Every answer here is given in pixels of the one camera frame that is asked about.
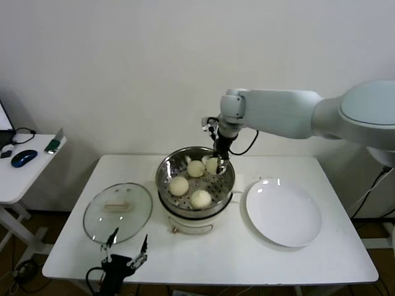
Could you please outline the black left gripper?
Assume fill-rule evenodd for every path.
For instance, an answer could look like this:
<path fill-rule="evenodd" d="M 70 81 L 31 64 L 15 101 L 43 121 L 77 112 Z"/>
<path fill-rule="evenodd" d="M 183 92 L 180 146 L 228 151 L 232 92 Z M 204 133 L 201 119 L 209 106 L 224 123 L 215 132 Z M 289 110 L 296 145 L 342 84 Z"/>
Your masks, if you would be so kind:
<path fill-rule="evenodd" d="M 113 233 L 101 244 L 101 261 L 104 271 L 104 279 L 101 285 L 101 295 L 116 295 L 120 292 L 125 278 L 133 275 L 136 268 L 140 268 L 148 259 L 148 235 L 145 236 L 140 253 L 134 258 L 121 255 L 109 255 L 109 250 L 114 244 L 119 228 L 115 228 Z"/>

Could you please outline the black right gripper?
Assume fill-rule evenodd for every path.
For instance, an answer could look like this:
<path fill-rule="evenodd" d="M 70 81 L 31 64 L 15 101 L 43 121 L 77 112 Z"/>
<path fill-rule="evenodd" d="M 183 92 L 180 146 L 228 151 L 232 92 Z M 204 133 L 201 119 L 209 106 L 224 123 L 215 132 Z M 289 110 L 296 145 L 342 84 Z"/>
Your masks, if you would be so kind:
<path fill-rule="evenodd" d="M 230 147 L 236 138 L 219 136 L 214 142 L 214 157 L 217 158 L 216 174 L 222 175 L 223 169 L 226 170 L 230 163 Z"/>

